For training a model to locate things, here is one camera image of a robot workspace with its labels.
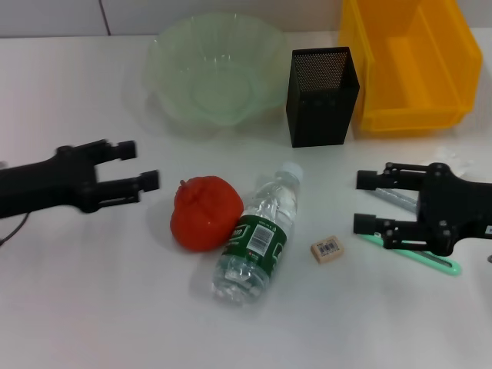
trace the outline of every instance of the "plastic water bottle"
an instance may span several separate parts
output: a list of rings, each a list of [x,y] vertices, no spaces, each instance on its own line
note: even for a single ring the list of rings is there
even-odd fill
[[[255,302],[267,289],[298,209],[303,171],[286,162],[275,180],[244,204],[244,212],[214,273],[215,295],[235,304]]]

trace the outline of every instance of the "white bottle cap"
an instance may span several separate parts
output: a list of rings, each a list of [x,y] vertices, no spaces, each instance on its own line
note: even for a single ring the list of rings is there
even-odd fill
[[[301,166],[293,163],[292,161],[286,161],[283,163],[278,171],[286,171],[287,173],[292,174],[299,180],[299,183],[302,182],[302,178],[304,177],[304,172]]]

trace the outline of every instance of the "black mesh pen holder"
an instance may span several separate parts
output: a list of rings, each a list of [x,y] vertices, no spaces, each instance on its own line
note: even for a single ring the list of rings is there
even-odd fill
[[[287,99],[292,147],[342,145],[358,93],[349,48],[294,50]]]

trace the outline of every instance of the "mint green marker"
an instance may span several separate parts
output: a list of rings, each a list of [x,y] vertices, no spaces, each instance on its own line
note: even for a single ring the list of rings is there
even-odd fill
[[[364,240],[377,244],[381,247],[384,246],[384,241],[381,237],[370,236],[368,234],[359,234]],[[434,268],[443,273],[453,275],[454,277],[461,274],[461,266],[456,262],[448,258],[442,258],[426,251],[409,251],[409,250],[392,250],[393,252],[403,255],[406,258],[414,259],[421,264]]]

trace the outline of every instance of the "green plastic bowl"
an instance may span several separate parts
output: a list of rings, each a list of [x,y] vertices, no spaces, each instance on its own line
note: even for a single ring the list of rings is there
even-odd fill
[[[230,126],[285,103],[290,64],[275,27],[210,13],[180,21],[152,42],[144,83],[174,119]]]

